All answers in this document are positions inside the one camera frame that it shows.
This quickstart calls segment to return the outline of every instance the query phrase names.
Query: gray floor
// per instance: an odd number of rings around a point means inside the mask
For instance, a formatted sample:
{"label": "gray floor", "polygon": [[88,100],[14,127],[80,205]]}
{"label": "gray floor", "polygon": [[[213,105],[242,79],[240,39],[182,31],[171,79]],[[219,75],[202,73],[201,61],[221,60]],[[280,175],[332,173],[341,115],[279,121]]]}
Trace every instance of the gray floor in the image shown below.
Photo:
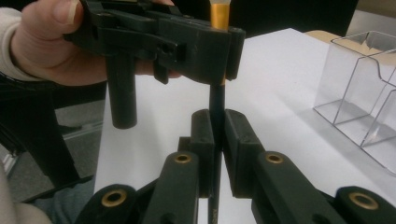
{"label": "gray floor", "polygon": [[[81,177],[94,175],[100,145],[100,121],[103,119],[104,102],[95,102],[60,109],[58,122],[66,126],[87,126],[95,124],[83,134],[67,135],[65,142],[75,161]],[[52,189],[49,179],[42,174],[29,153],[22,153],[8,175],[11,194],[16,202],[36,196]]]}

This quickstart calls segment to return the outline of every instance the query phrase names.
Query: sleeve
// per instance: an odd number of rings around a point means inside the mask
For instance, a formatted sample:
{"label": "sleeve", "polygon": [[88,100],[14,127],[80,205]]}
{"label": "sleeve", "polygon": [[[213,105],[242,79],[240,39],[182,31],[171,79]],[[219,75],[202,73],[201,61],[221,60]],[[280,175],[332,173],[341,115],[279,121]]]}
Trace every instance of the sleeve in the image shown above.
{"label": "sleeve", "polygon": [[21,81],[42,81],[22,72],[11,60],[9,46],[11,37],[21,22],[21,13],[15,9],[0,7],[0,72]]}

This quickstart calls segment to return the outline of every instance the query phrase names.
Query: brass insert hole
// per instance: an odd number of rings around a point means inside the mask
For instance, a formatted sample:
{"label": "brass insert hole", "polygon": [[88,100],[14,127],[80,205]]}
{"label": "brass insert hole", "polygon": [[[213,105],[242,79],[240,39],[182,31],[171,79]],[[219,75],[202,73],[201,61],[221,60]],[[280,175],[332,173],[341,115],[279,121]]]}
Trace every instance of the brass insert hole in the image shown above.
{"label": "brass insert hole", "polygon": [[357,206],[368,210],[376,210],[379,207],[378,203],[372,197],[363,193],[352,192],[349,194],[349,199]]}
{"label": "brass insert hole", "polygon": [[283,162],[283,158],[278,155],[275,155],[275,154],[266,155],[265,159],[267,159],[271,163],[282,163]]}
{"label": "brass insert hole", "polygon": [[124,189],[113,189],[103,196],[102,205],[105,207],[118,206],[125,201],[126,195],[127,193]]}
{"label": "brass insert hole", "polygon": [[178,163],[187,163],[191,161],[191,157],[189,155],[179,155],[175,158],[175,161]]}

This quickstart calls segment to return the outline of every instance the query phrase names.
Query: acrylic brochure holder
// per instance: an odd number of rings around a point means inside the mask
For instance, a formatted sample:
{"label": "acrylic brochure holder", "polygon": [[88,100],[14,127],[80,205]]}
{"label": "acrylic brochure holder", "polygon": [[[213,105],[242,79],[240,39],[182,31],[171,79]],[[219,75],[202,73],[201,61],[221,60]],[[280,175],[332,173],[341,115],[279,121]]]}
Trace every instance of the acrylic brochure holder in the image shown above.
{"label": "acrylic brochure holder", "polygon": [[396,175],[396,37],[368,32],[332,41],[315,110]]}

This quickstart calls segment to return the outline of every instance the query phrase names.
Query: black plastic arm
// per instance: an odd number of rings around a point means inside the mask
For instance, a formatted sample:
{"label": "black plastic arm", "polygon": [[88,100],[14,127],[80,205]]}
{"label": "black plastic arm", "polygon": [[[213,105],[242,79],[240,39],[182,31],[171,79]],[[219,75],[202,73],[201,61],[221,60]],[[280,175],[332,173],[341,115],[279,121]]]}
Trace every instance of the black plastic arm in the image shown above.
{"label": "black plastic arm", "polygon": [[226,110],[225,133],[233,195],[252,199],[257,223],[396,223],[396,208],[367,189],[334,199],[315,189],[287,156],[264,150],[243,114]]}
{"label": "black plastic arm", "polygon": [[136,124],[134,61],[153,61],[154,76],[168,81],[168,71],[205,84],[235,79],[245,32],[213,29],[207,21],[183,16],[174,6],[150,1],[81,0],[84,20],[66,40],[104,55],[114,126]]}

